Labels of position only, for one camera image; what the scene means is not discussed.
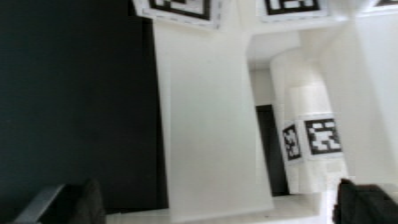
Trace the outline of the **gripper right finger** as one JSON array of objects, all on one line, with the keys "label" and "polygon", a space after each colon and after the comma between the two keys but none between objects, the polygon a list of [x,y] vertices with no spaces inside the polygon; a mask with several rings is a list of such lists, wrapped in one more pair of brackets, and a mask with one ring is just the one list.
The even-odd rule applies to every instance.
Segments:
[{"label": "gripper right finger", "polygon": [[337,185],[334,224],[398,224],[398,203],[375,184],[357,185],[343,179]]}]

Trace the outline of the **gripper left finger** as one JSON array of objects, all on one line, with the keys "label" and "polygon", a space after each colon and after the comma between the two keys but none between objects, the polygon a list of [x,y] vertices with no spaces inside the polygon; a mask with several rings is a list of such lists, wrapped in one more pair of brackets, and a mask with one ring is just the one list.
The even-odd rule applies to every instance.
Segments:
[{"label": "gripper left finger", "polygon": [[98,181],[46,187],[11,224],[106,224]]}]

